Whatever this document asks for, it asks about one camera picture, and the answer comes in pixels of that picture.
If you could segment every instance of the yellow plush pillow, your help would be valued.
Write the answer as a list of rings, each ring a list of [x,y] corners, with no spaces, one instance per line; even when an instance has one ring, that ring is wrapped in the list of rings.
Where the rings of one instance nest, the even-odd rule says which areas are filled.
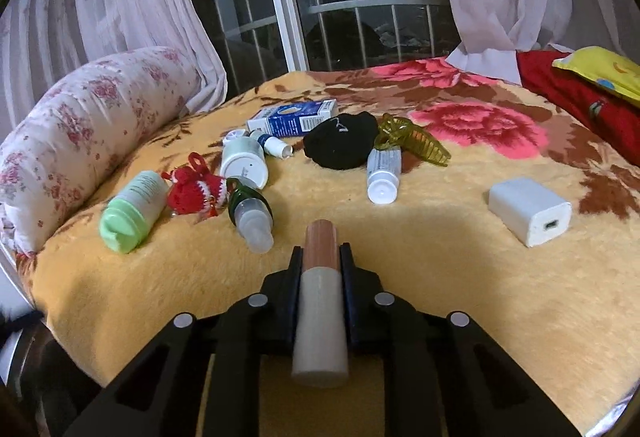
[[[602,47],[585,47],[554,61],[640,108],[640,65]]]

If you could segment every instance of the green cap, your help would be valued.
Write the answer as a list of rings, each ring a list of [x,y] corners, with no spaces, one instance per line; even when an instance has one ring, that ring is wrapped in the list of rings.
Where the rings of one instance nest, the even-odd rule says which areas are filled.
[[[100,237],[112,251],[128,253],[149,233],[142,214],[121,198],[113,198],[100,218]]]

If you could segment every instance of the blue box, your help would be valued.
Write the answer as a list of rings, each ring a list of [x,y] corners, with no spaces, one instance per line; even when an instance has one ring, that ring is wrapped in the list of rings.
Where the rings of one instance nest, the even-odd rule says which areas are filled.
[[[249,132],[259,130],[276,137],[299,137],[338,115],[335,99],[267,106],[246,122]]]

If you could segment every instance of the bed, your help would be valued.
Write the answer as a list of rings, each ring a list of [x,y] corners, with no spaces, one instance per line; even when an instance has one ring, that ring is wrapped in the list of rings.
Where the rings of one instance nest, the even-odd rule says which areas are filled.
[[[201,153],[220,165],[222,138],[261,107],[335,98],[341,112],[403,115],[428,125],[447,168],[404,154],[398,200],[367,199],[364,168],[268,158],[264,196],[274,247],[253,255],[228,216],[162,214],[128,255],[98,235],[108,200],[139,171]],[[527,176],[569,200],[570,229],[528,249],[487,208],[496,182]],[[205,317],[284,269],[305,226],[331,220],[359,266],[436,315],[468,312],[585,433],[640,376],[640,169],[571,115],[528,90],[422,60],[351,72],[293,72],[209,113],[173,121],[133,151],[18,270],[72,358],[101,384],[176,313]],[[311,391],[267,359],[261,435],[383,435],[382,364],[354,359],[348,385]]]

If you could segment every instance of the white logo on black cloth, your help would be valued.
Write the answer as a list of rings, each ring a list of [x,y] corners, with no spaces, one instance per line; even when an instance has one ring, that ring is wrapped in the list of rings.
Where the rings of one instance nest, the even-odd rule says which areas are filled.
[[[332,120],[335,119],[335,128],[338,129],[338,132],[348,132],[349,129],[340,122],[340,118],[333,117]]]

